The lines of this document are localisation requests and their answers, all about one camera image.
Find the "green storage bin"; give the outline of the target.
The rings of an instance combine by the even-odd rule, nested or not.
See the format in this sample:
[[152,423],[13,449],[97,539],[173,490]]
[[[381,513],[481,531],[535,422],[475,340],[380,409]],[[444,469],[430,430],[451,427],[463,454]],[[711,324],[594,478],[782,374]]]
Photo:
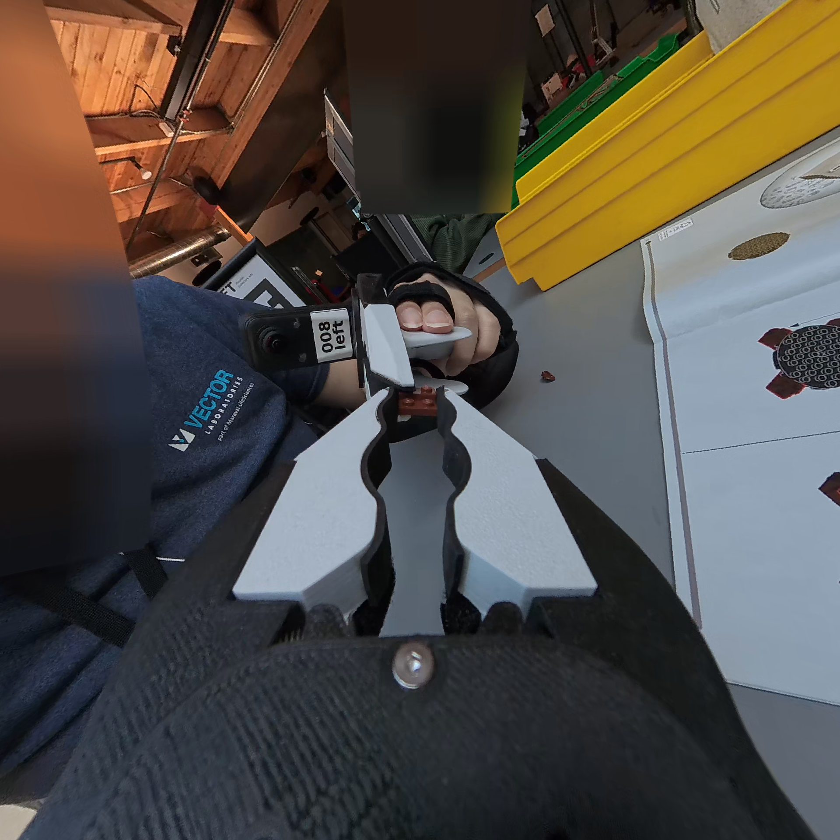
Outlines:
[[645,56],[634,58],[616,74],[605,77],[601,70],[580,84],[559,106],[536,125],[537,138],[518,154],[514,182],[519,181],[585,125],[629,92],[636,84],[672,57],[687,36],[668,34]]

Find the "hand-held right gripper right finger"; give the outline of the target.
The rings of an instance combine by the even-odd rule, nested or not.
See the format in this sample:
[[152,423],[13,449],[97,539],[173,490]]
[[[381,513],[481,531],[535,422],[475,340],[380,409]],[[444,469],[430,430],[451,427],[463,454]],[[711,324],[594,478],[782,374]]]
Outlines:
[[533,454],[452,391],[437,392],[444,474],[447,599],[481,615],[502,602],[529,612],[539,597],[591,596],[595,578]]

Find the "black and white sign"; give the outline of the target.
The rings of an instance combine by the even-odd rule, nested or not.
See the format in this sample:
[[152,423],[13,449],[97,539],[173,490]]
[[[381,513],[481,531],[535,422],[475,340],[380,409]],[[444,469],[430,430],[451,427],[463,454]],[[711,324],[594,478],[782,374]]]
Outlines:
[[306,308],[318,302],[306,283],[256,238],[207,278],[201,288],[268,308]]

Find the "white instruction booklet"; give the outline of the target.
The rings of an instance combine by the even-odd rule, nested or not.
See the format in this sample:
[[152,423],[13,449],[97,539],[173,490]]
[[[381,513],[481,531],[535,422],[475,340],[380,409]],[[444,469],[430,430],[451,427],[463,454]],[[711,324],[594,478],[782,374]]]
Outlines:
[[727,681],[838,705],[838,138],[642,242],[675,585]]

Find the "yellow plastic bin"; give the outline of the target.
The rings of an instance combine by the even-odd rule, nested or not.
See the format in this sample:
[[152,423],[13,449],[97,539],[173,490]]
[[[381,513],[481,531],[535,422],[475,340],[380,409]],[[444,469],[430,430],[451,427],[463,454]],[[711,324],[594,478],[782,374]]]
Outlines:
[[550,289],[838,127],[838,1],[716,44],[700,32],[518,181],[497,224],[518,284]]

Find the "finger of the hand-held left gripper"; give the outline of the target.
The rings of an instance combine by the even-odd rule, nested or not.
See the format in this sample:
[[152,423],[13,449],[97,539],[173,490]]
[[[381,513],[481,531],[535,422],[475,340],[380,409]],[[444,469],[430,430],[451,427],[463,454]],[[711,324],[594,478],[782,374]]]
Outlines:
[[413,389],[413,370],[394,307],[387,303],[365,306],[361,323],[370,373],[397,389]]

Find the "person's navy shirt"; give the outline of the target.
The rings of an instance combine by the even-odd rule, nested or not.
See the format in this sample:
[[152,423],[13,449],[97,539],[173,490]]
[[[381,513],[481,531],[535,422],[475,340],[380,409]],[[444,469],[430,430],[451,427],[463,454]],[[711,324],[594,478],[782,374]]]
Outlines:
[[[292,410],[323,368],[256,372],[239,320],[259,307],[162,276],[133,283],[150,372],[150,546],[171,578],[279,460],[316,436]],[[2,585],[2,804],[42,802],[121,655]]]

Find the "silver ventilation duct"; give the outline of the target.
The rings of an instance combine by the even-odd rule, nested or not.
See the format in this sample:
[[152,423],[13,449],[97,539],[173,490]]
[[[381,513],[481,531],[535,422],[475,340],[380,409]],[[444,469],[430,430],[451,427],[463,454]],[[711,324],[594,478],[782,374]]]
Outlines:
[[129,262],[130,277],[138,279],[160,275],[163,270],[198,256],[208,249],[223,243],[230,237],[231,232],[218,224],[189,234],[173,244],[166,245],[148,255]]

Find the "black padded wrist rest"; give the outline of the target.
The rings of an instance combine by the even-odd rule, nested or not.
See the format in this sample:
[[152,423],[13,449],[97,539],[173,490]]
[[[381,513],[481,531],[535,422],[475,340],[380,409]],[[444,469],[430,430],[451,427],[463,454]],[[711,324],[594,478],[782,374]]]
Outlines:
[[436,300],[443,303],[450,314],[454,314],[445,285],[461,289],[473,301],[482,303],[497,317],[500,324],[497,349],[487,360],[472,364],[454,376],[443,374],[432,360],[412,359],[412,367],[435,379],[466,384],[465,399],[473,407],[482,409],[506,389],[516,369],[519,346],[517,332],[508,312],[479,282],[450,272],[432,262],[420,262],[400,268],[384,280],[387,299],[395,308],[405,300]]

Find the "person's left hand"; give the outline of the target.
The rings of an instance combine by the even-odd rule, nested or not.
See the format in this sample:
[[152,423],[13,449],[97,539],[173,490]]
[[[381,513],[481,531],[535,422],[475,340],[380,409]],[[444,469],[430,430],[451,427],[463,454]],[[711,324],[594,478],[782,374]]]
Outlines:
[[395,308],[401,328],[408,332],[451,333],[464,328],[471,336],[455,343],[448,356],[432,360],[445,375],[454,376],[472,364],[487,360],[495,353],[501,326],[497,317],[482,303],[475,302],[461,289],[445,285],[454,314],[443,303],[430,300],[405,300]]

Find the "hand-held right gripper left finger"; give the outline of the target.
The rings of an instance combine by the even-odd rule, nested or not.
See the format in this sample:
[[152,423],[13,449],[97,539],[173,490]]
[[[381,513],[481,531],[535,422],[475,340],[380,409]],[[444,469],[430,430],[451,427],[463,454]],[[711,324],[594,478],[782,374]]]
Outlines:
[[392,388],[378,391],[295,459],[233,588],[240,601],[355,610],[394,582],[385,505]]

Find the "grey desk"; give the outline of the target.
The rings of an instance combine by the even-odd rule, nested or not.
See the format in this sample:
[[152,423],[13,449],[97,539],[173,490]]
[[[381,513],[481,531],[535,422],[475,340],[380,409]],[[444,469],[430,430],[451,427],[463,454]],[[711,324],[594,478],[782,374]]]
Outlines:
[[[645,551],[671,588],[675,573],[659,427],[653,342],[636,240],[551,290],[507,269],[483,282],[518,330],[518,366],[488,417],[546,458]],[[542,382],[550,371],[554,382]],[[443,441],[394,444],[381,486],[396,583],[381,634],[443,632],[440,547],[452,490]],[[838,706],[731,686],[753,744],[819,838],[838,838]]]

